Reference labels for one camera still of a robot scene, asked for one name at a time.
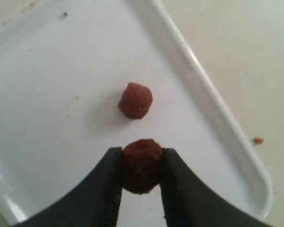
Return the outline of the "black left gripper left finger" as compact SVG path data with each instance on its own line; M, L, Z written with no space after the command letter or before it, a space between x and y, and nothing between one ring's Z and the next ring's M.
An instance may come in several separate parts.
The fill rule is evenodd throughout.
M17 226L115 227L122 196L121 151L109 148L74 189Z

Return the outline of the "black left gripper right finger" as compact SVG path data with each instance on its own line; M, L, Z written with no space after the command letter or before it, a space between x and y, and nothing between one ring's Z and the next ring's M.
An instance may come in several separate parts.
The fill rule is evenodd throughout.
M164 148L161 199L168 227L267 227L206 185L173 148Z

